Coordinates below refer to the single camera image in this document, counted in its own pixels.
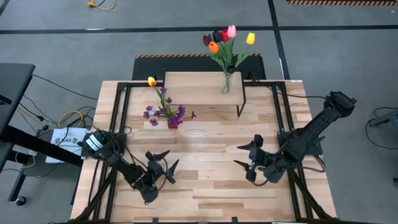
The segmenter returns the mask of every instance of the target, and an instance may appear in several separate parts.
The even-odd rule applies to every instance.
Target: yellow cable
[[[78,124],[77,126],[79,127],[79,126],[81,125],[81,123],[83,122],[83,114],[82,114],[81,112],[79,112],[79,111],[69,111],[69,112],[67,112],[66,114],[64,114],[64,115],[62,116],[62,118],[58,121],[58,128],[61,128],[61,124],[62,124],[63,118],[66,117],[66,116],[68,116],[68,115],[71,114],[71,113],[76,113],[76,114],[79,114],[79,115],[80,115],[80,122],[79,122],[79,124]]]
[[[113,0],[113,6],[111,6],[111,7],[109,7],[109,8],[99,7],[99,6],[97,6],[97,5],[94,3],[94,1],[89,1],[89,2],[87,3],[87,6],[88,6],[88,7],[95,7],[95,8],[97,8],[97,9],[101,9],[101,10],[104,10],[104,11],[112,10],[112,9],[115,7],[115,5],[116,5],[116,0]]]
[[[30,117],[32,120],[34,120],[37,124],[39,124],[40,126],[42,126],[43,124],[40,121],[37,121],[34,117],[32,117],[30,114],[28,114],[26,111],[22,110],[21,108],[17,108],[17,110],[19,112],[22,112],[24,114],[26,114],[28,117]]]

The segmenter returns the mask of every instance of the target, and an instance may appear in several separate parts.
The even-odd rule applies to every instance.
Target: red pot
[[[169,123],[167,123],[167,125],[169,126],[169,129],[177,129],[178,128],[178,124],[169,124]]]

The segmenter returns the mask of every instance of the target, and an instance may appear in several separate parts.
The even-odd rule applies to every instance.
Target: yellow-black hazard tape
[[[311,5],[311,6],[398,6],[398,2],[391,1],[309,1],[309,0],[290,0],[287,1],[293,5]]]
[[[261,56],[261,54],[253,53],[252,56]],[[136,58],[169,58],[169,57],[209,57],[208,54],[168,54],[168,55],[137,55]]]

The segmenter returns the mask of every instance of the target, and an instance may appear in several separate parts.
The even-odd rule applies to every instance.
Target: pink tulip
[[[236,27],[231,25],[228,27],[227,35],[229,38],[234,38],[236,36]]]

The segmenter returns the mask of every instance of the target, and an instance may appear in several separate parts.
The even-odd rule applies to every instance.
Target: gray concrete floor
[[[0,17],[0,30],[272,24],[267,2],[260,0],[118,0],[110,12],[88,9],[85,4],[78,0],[10,0]],[[397,24],[396,7],[290,6],[285,1],[274,4],[280,26]],[[0,35],[0,62],[33,63],[37,67],[35,74],[97,96],[103,80],[131,78],[136,55],[206,53],[201,43],[205,33]],[[398,151],[371,145],[364,126],[374,108],[397,106],[398,30],[283,31],[281,35],[291,79],[303,80],[308,95],[341,90],[358,100],[349,118],[325,131],[322,144],[338,216],[344,220],[396,223],[398,189],[393,187],[392,178],[398,176]],[[256,32],[255,46],[264,56],[267,77],[282,79],[273,32]],[[67,111],[96,104],[35,78],[26,95],[56,120]],[[321,110],[322,103],[310,100],[313,115]],[[34,110],[28,101],[23,104]],[[20,114],[14,115],[11,124],[34,133]],[[386,146],[398,146],[394,135],[396,132],[388,126],[370,130],[371,138]],[[18,169],[11,162],[6,167]],[[28,169],[28,174],[41,175],[51,168],[39,164]],[[78,169],[63,164],[48,177],[27,178],[21,194],[28,196],[29,202],[17,207],[6,201],[17,173],[2,172],[0,223],[68,220],[78,174]]]

